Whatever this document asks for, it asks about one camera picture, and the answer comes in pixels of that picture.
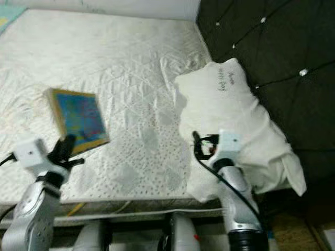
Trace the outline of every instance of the white wall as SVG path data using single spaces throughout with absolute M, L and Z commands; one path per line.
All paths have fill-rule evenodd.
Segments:
M 196 20 L 200 0 L 0 0 L 0 4 L 133 17 Z

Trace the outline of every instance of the bed frame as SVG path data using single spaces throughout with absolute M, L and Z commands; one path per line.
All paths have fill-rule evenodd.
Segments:
M 245 68 L 308 186 L 335 177 L 334 17 L 334 0 L 202 0 L 197 20 L 213 61 Z

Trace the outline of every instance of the pillowcase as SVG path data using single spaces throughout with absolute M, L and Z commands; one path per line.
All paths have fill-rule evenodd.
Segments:
M 300 196 L 305 192 L 299 158 L 250 92 L 237 59 L 221 64 L 210 62 L 198 71 L 177 77 L 175 83 L 175 105 L 181 114 L 180 134 L 192 152 L 193 131 L 202 136 L 218 134 L 219 129 L 238 133 L 241 151 L 236 166 L 243 169 L 257 193 L 288 187 Z M 198 200 L 206 201 L 213 187 L 210 183 L 215 183 L 216 178 L 202 170 L 194 156 L 192 159 L 187 190 L 196 194 Z

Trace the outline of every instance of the mattress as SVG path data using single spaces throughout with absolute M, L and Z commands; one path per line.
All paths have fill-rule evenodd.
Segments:
M 176 76 L 210 61 L 196 24 L 27 10 L 0 36 L 0 156 L 28 135 L 59 138 L 45 91 L 96 93 L 110 143 L 83 153 L 62 186 L 63 203 L 187 199 L 191 153 L 178 133 Z M 34 178 L 0 168 L 0 204 Z

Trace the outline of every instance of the yellow cable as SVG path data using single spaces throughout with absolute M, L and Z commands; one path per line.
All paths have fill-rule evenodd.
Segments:
M 72 209 L 66 216 L 67 217 L 70 217 L 70 216 L 72 216 L 72 215 L 74 215 L 75 213 L 77 213 L 79 210 L 81 210 L 81 208 L 83 207 L 83 206 L 85 206 L 86 205 L 86 203 L 79 203 L 79 204 L 77 204 L 75 207 L 74 207 L 74 209 Z

